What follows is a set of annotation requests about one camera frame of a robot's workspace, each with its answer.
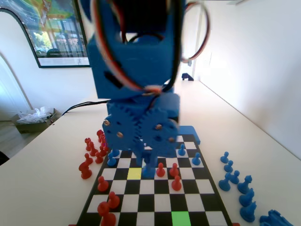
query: chess board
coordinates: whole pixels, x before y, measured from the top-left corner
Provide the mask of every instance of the chess board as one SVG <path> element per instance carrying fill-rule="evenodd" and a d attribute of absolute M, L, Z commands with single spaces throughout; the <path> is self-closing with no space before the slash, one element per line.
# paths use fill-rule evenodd
<path fill-rule="evenodd" d="M 202 154 L 200 165 L 191 162 L 196 152 L 201 153 L 194 136 L 180 135 L 177 143 L 177 148 L 185 145 L 186 154 L 178 155 L 177 149 L 176 158 L 158 158 L 166 172 L 162 178 L 157 175 L 151 179 L 143 178 L 135 155 L 128 151 L 120 151 L 113 167 L 107 165 L 106 156 L 97 178 L 104 176 L 109 188 L 99 192 L 96 179 L 77 226 L 100 226 L 97 206 L 108 201 L 110 191 L 120 197 L 120 205 L 110 210 L 116 216 L 117 226 L 231 226 Z M 174 178 L 169 170 L 174 162 L 180 172 L 180 191 L 171 187 Z"/>

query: box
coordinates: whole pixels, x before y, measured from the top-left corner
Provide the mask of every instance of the box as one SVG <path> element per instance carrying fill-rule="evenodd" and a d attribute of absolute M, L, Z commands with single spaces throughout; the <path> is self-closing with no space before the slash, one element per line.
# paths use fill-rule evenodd
<path fill-rule="evenodd" d="M 35 110 L 28 111 L 28 113 L 30 114 L 35 112 L 36 112 Z M 36 133 L 36 132 L 43 132 L 45 129 L 51 126 L 52 123 L 54 123 L 59 117 L 60 117 L 59 112 L 54 108 L 53 114 L 45 122 L 19 124 L 17 120 L 19 120 L 20 117 L 17 114 L 13 116 L 11 120 L 20 133 Z"/>

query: white table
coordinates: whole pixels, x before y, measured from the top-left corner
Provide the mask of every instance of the white table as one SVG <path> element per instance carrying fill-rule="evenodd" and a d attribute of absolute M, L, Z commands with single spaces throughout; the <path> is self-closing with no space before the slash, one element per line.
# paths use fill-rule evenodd
<path fill-rule="evenodd" d="M 278 210 L 293 225 L 301 225 L 301 161 L 224 102 L 200 82 L 179 82 L 181 125 L 197 131 L 200 149 L 217 184 L 225 171 L 225 151 L 240 171 L 252 175 L 257 202 L 256 220 L 246 223 L 239 215 L 236 186 L 220 195 L 232 222 L 259 225 L 261 215 Z M 100 165 L 83 181 L 78 170 L 84 161 L 86 137 L 96 144 L 96 132 L 107 115 L 106 105 L 72 110 L 44 131 L 20 153 L 0 166 L 1 226 L 67 226 L 76 224 Z"/>

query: white wall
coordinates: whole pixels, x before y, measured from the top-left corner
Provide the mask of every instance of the white wall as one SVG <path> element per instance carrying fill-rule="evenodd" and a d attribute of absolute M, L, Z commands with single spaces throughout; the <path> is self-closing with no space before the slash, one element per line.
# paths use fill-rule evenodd
<path fill-rule="evenodd" d="M 212 30 L 197 61 L 201 81 L 301 158 L 301 2 L 206 4 Z"/>
<path fill-rule="evenodd" d="M 90 68 L 38 68 L 20 25 L 11 15 L 0 12 L 0 30 L 0 53 L 33 108 L 49 106 L 64 112 L 95 93 Z"/>

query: green square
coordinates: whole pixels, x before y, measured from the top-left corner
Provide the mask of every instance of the green square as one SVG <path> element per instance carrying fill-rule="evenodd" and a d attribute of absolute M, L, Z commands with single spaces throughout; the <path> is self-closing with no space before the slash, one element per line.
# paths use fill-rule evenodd
<path fill-rule="evenodd" d="M 191 226 L 189 213 L 187 211 L 171 212 L 173 226 Z"/>

